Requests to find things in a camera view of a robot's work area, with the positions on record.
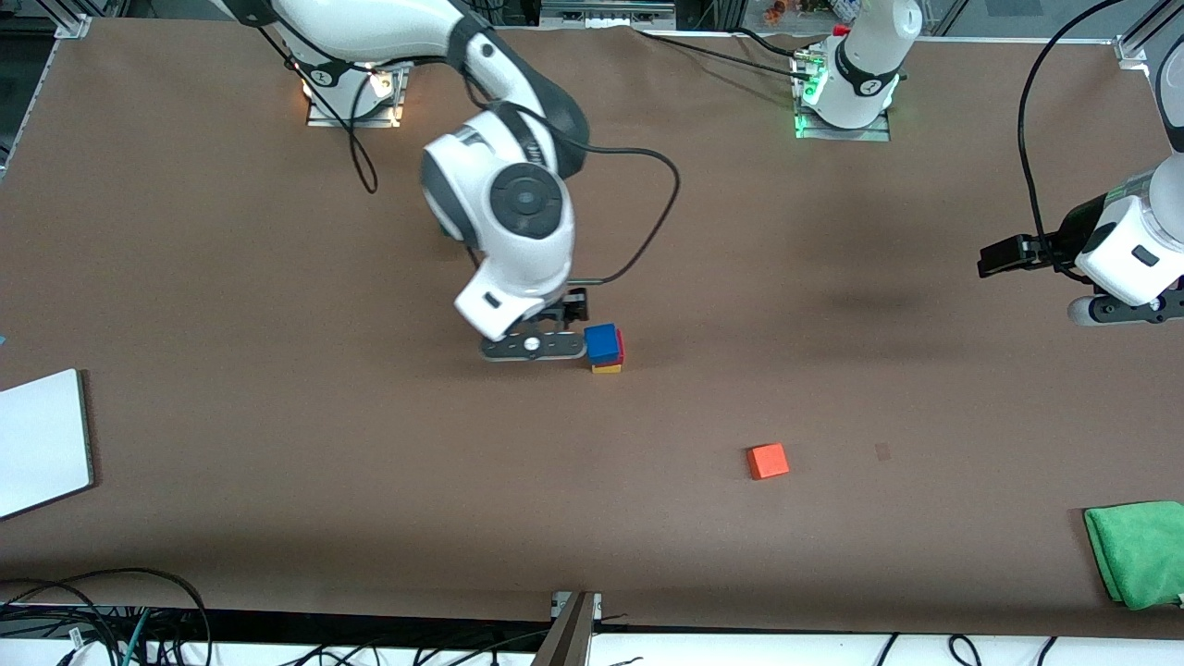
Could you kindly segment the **green folded cloth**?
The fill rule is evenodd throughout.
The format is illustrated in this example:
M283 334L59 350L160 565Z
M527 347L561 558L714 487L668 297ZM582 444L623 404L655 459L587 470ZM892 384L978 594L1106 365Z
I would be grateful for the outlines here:
M1083 511L1103 589L1130 611L1184 608L1184 502L1125 502Z

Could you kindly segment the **orange cube block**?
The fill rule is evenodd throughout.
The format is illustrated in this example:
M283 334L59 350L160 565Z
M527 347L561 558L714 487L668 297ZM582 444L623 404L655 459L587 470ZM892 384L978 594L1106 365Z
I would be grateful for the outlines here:
M791 465L781 442L760 444L746 450L749 478L754 481L789 474Z

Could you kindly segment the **aluminium frame profile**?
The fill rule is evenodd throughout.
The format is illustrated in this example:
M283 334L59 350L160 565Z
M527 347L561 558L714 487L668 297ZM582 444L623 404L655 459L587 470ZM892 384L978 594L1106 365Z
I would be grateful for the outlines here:
M551 594L551 628L530 666L587 666L588 643L601 619L600 593Z

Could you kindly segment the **white flat board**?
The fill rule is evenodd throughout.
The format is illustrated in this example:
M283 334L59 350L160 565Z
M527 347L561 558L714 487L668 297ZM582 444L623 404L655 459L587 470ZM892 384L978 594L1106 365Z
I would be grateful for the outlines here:
M94 488L83 374L0 389L0 521Z

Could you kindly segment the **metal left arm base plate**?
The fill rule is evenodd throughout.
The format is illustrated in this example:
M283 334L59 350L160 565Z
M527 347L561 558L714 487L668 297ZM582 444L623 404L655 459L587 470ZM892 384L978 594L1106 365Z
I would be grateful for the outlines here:
M870 141L892 140L892 123L887 110L880 110L870 124L847 128L832 124L817 109L817 102L828 92L830 76L823 55L794 55L794 137L799 140Z

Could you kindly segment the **grey metal rail device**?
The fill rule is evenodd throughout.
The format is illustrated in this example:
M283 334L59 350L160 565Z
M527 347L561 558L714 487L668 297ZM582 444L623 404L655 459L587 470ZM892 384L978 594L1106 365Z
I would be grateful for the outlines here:
M673 0L540 0L538 27L581 30L614 26L675 31L676 4Z

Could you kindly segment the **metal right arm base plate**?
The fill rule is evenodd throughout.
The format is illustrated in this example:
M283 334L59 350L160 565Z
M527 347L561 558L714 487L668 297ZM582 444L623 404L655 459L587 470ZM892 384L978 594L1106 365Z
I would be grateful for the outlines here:
M333 127L337 123L332 111L339 119L350 121L361 128L397 128L403 120L403 103L406 98L411 65L380 68L361 79L361 73L350 72L339 81L337 87L326 94L329 109L324 109L317 92L324 92L321 87L310 87L307 81L302 92L307 98L307 124L310 127Z

